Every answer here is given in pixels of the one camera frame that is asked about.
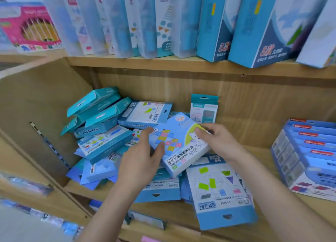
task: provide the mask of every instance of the cartoon bear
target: cartoon bear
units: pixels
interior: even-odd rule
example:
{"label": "cartoon bear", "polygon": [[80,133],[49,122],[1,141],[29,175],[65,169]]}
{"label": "cartoon bear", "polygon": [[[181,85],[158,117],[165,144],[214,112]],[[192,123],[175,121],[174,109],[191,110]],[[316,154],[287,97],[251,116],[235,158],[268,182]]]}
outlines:
{"label": "cartoon bear", "polygon": [[191,142],[194,142],[194,144],[197,146],[197,147],[201,147],[201,146],[204,146],[206,143],[201,140],[197,135],[196,135],[196,132],[191,132],[189,133],[189,136],[191,136],[192,140]]}

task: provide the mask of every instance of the left hand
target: left hand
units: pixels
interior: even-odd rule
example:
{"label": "left hand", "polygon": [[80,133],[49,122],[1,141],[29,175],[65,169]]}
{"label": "left hand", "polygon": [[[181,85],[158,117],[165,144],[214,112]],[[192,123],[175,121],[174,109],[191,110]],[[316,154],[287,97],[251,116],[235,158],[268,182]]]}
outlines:
{"label": "left hand", "polygon": [[151,147],[148,140],[152,132],[151,127],[141,131],[139,142],[124,153],[118,172],[117,183],[131,187],[138,193],[152,181],[165,153],[165,145],[161,142],[150,156]]}

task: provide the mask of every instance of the forearm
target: forearm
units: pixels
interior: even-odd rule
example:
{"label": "forearm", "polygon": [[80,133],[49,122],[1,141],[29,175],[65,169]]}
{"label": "forearm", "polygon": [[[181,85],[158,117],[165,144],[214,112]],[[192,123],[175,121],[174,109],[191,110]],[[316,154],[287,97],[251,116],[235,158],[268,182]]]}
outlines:
{"label": "forearm", "polygon": [[117,182],[78,242],[115,242],[126,213],[138,193]]}
{"label": "forearm", "polygon": [[334,241],[336,229],[296,197],[253,155],[242,150],[229,164],[242,176],[282,241]]}

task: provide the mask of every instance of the purple triangle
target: purple triangle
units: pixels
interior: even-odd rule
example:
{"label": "purple triangle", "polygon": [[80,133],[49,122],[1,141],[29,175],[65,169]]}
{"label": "purple triangle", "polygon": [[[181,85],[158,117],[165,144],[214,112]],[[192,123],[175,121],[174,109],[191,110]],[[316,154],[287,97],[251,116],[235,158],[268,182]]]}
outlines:
{"label": "purple triangle", "polygon": [[233,184],[233,176],[227,176],[226,178]]}

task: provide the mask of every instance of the right hand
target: right hand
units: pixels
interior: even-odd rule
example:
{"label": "right hand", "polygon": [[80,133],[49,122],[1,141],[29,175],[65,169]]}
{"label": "right hand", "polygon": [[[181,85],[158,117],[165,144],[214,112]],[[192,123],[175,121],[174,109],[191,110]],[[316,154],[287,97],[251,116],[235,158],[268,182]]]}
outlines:
{"label": "right hand", "polygon": [[211,134],[199,128],[195,128],[196,135],[207,142],[212,150],[226,161],[235,161],[242,153],[246,152],[245,148],[237,142],[224,125],[203,123],[200,124],[200,126],[208,130]]}

